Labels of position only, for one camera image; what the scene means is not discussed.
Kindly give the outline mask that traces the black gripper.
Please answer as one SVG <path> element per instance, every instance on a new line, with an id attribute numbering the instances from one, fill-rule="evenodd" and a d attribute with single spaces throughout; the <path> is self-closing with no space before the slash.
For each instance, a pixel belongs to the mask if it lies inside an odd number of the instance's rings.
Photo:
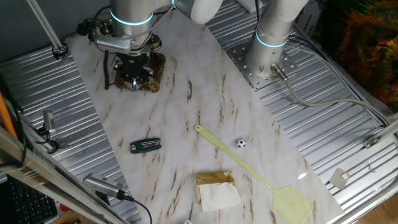
<path id="1" fill-rule="evenodd" d="M 149 89 L 149 81 L 153 76 L 153 69 L 148 66 L 150 57 L 146 54 L 130 56 L 116 53 L 121 64 L 116 68 L 116 75 L 119 76 L 119 88 L 131 89 L 132 83 L 129 80 L 136 78 L 137 89 Z"/>

